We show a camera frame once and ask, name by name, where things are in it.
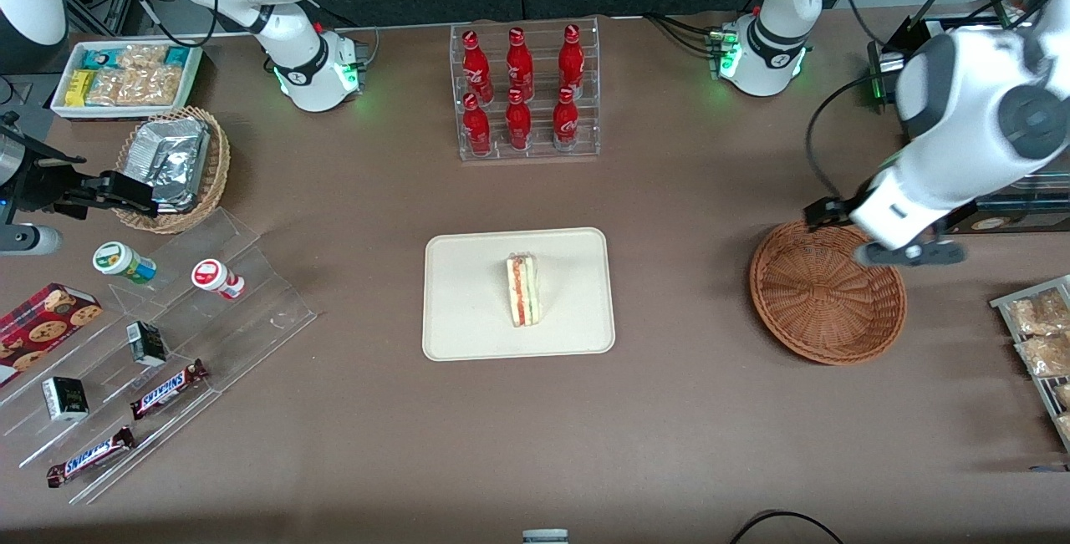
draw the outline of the brown tabletop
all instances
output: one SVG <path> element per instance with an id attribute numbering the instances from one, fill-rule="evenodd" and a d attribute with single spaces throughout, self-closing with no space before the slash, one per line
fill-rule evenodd
<path id="1" fill-rule="evenodd" d="M 890 31 L 903 13 L 868 15 Z M 0 541 L 517 542 L 560 526 L 577 544 L 710 543 L 770 508 L 846 542 L 1070 529 L 1070 475 L 1026 472 L 1065 455 L 987 304 L 1070 272 L 1066 236 L 963 238 L 969 261 L 904 273 L 910 317 L 888 353 L 804 361 L 759 322 L 746 267 L 822 196 L 802 132 L 863 69 L 863 34 L 827 12 L 798 79 L 753 99 L 648 22 L 599 22 L 602 154 L 572 164 L 461 164 L 448 28 L 383 32 L 367 92 L 322 115 L 279 94 L 251 37 L 210 44 L 192 103 L 233 146 L 223 205 L 322 316 L 94 504 L 68 507 L 3 458 L 0 529 L 14 531 Z M 899 140 L 860 96 L 816 130 L 844 190 Z M 57 119 L 48 142 L 104 169 L 131 129 Z M 103 294 L 100 243 L 166 241 L 107 211 L 32 218 L 66 244 L 0 261 L 0 308 L 54 281 Z M 608 353 L 424 357 L 429 239 L 579 226 L 609 241 Z M 789 522 L 751 541 L 826 541 Z"/>

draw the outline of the wicker basket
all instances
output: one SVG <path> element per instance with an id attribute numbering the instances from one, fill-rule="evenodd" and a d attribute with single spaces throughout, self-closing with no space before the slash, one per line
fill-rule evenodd
<path id="1" fill-rule="evenodd" d="M 750 262 L 750 294 L 762 321 L 799 356 L 857 364 L 887 350 L 903 330 L 906 288 L 893 268 L 854 261 L 869 240 L 855 228 L 808 232 L 777 227 Z"/>
<path id="2" fill-rule="evenodd" d="M 227 185 L 227 169 L 230 168 L 230 143 L 227 141 L 227 133 L 223 132 L 219 122 L 211 114 L 197 107 L 183 107 L 177 111 L 153 116 L 149 118 L 149 121 L 177 120 L 179 118 L 197 118 L 212 129 L 212 140 L 209 143 L 208 157 L 204 158 L 200 188 L 197 191 L 197 206 L 185 214 L 159 214 L 154 218 L 126 210 L 114 210 L 119 214 L 119 220 L 126 226 L 150 230 L 158 235 L 173 235 L 195 227 L 219 205 L 223 190 Z M 137 133 L 136 129 L 126 138 L 126 145 L 123 145 L 122 151 L 119 152 L 119 161 L 116 163 L 118 170 L 122 170 L 126 164 L 126 154 L 129 153 L 135 133 Z"/>

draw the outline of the clear acrylic stand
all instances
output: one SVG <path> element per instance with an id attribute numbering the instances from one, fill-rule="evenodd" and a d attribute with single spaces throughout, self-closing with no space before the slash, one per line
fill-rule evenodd
<path id="1" fill-rule="evenodd" d="M 83 345 L 70 350 L 19 391 L 9 396 L 0 408 L 0 447 L 19 467 L 41 473 L 42 487 L 48 467 L 64 463 L 85 450 L 114 435 L 123 425 L 131 425 L 137 449 L 120 453 L 105 467 L 87 470 L 59 492 L 70 502 L 92 502 L 116 481 L 170 438 L 183 425 L 211 405 L 238 379 L 297 334 L 316 318 L 294 288 L 264 258 L 258 247 L 242 245 L 255 241 L 251 231 L 242 230 L 241 223 L 223 212 L 221 220 L 202 223 L 204 239 L 196 238 L 195 227 L 177 237 L 177 246 L 167 253 L 153 254 L 160 272 L 182 274 L 189 283 L 188 269 L 197 257 L 216 257 L 245 277 L 246 288 L 241 298 L 228 301 L 217 293 L 181 285 L 179 278 L 165 278 L 156 290 L 146 288 L 146 298 L 136 289 L 117 285 L 117 293 L 125 294 L 133 304 L 129 312 L 100 329 Z M 234 228 L 225 228 L 226 224 Z M 205 239 L 220 246 L 205 250 Z M 126 344 L 126 324 L 144 320 L 155 324 L 168 348 L 168 359 L 162 366 L 146 366 L 134 362 Z M 162 410 L 134 421 L 129 403 L 153 391 L 157 384 L 175 376 L 194 360 L 200 359 L 210 376 L 183 391 Z M 62 376 L 82 381 L 89 398 L 90 414 L 78 422 L 51 421 L 41 391 L 43 379 Z"/>
<path id="2" fill-rule="evenodd" d="M 565 42 L 565 26 L 580 28 L 580 46 L 583 47 L 583 94 L 576 100 L 580 112 L 576 129 L 577 143 L 572 151 L 559 151 L 553 147 L 553 109 L 557 106 L 560 90 L 557 54 Z M 528 102 L 532 112 L 531 145 L 518 151 L 509 145 L 505 110 L 508 109 L 509 77 L 505 55 L 509 51 L 509 29 L 524 30 L 528 48 L 535 63 L 535 96 Z M 490 119 L 489 155 L 472 153 L 464 136 L 464 106 L 461 103 L 470 92 L 464 78 L 464 45 L 461 34 L 473 30 L 479 37 L 479 47 L 490 62 L 490 80 L 494 85 L 494 100 L 483 107 Z M 461 160 L 487 162 L 494 160 L 528 160 L 597 155 L 601 150 L 601 131 L 598 110 L 601 105 L 600 47 L 596 18 L 546 19 L 546 21 L 519 21 L 514 24 L 465 24 L 450 28 L 449 71 L 454 85 L 454 110 L 457 115 L 457 140 Z"/>

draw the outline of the coca-cola bottle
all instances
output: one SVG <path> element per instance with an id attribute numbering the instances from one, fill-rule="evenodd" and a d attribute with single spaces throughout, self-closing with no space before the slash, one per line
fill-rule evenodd
<path id="1" fill-rule="evenodd" d="M 520 28 L 509 28 L 509 52 L 505 55 L 505 64 L 509 67 L 509 86 L 518 88 L 524 101 L 530 101 L 535 96 L 535 63 Z"/>
<path id="2" fill-rule="evenodd" d="M 487 105 L 494 100 L 494 85 L 490 81 L 490 62 L 479 48 L 479 37 L 472 30 L 461 34 L 464 45 L 464 78 L 469 89 L 476 95 L 479 105 Z"/>
<path id="3" fill-rule="evenodd" d="M 509 89 L 509 107 L 505 110 L 505 124 L 509 126 L 509 145 L 518 151 L 528 149 L 532 135 L 532 112 L 518 88 Z"/>
<path id="4" fill-rule="evenodd" d="M 557 106 L 553 109 L 553 146 L 557 151 L 572 151 L 576 147 L 576 125 L 580 112 L 572 103 L 572 89 L 562 87 L 557 93 Z"/>
<path id="5" fill-rule="evenodd" d="M 565 45 L 557 55 L 562 87 L 572 89 L 572 99 L 583 96 L 583 47 L 580 46 L 580 27 L 565 26 Z"/>
<path id="6" fill-rule="evenodd" d="M 487 114 L 479 108 L 479 102 L 474 93 L 465 93 L 463 97 L 464 116 L 461 121 L 464 123 L 464 136 L 469 139 L 469 147 L 474 155 L 490 154 L 490 120 Z"/>

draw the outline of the white tray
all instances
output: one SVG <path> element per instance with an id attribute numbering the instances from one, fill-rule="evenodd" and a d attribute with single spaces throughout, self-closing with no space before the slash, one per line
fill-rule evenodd
<path id="1" fill-rule="evenodd" d="M 542 320 L 513 327 L 505 259 L 531 253 Z M 443 235 L 427 244 L 424 354 L 434 361 L 601 353 L 613 347 L 606 236 L 597 228 Z"/>

